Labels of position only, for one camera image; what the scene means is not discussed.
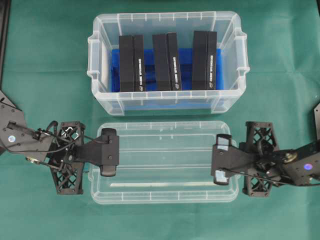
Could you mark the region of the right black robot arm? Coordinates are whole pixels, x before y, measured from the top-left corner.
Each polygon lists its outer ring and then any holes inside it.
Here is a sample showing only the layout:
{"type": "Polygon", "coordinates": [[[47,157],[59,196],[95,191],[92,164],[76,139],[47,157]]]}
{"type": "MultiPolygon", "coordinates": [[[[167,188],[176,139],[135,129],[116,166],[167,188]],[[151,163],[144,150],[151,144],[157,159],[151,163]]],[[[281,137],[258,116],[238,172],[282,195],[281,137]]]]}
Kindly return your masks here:
{"type": "Polygon", "coordinates": [[[320,179],[320,141],[297,149],[280,150],[271,122],[246,122],[246,141],[239,147],[254,155],[245,170],[242,192],[249,197],[268,197],[272,187],[311,187],[320,179]]]}

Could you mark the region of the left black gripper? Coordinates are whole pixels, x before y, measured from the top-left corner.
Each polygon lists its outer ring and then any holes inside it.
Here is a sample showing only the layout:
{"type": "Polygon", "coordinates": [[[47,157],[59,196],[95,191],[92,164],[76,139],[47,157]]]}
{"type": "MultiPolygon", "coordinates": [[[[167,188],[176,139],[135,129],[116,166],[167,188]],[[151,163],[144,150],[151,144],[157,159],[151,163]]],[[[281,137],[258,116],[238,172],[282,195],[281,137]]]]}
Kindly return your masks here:
{"type": "Polygon", "coordinates": [[[53,142],[47,154],[48,165],[58,195],[82,195],[84,163],[77,161],[77,147],[84,144],[85,125],[79,121],[53,121],[53,142]]]}

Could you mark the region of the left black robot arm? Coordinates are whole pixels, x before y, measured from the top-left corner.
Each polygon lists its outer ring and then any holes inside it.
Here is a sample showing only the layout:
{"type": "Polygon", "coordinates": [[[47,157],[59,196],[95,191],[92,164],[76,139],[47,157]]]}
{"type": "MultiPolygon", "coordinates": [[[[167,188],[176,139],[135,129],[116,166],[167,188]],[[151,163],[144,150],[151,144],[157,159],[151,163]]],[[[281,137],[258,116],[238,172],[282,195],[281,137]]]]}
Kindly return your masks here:
{"type": "Polygon", "coordinates": [[[76,149],[84,143],[80,122],[52,121],[45,129],[27,127],[24,112],[0,94],[0,151],[22,155],[50,169],[57,194],[83,194],[84,163],[76,161],[76,149]]]}

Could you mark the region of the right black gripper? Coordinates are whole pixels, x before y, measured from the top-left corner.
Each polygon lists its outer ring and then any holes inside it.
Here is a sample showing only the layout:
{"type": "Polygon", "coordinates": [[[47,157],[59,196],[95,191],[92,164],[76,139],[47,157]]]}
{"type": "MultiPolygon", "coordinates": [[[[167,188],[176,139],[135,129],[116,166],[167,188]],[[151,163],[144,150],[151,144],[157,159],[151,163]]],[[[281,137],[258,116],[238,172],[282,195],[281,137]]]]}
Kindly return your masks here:
{"type": "Polygon", "coordinates": [[[273,183],[267,181],[268,170],[272,163],[267,156],[278,151],[279,146],[271,122],[246,122],[246,141],[250,149],[257,151],[259,160],[245,171],[248,176],[244,178],[243,193],[249,197],[268,197],[273,183]]]}

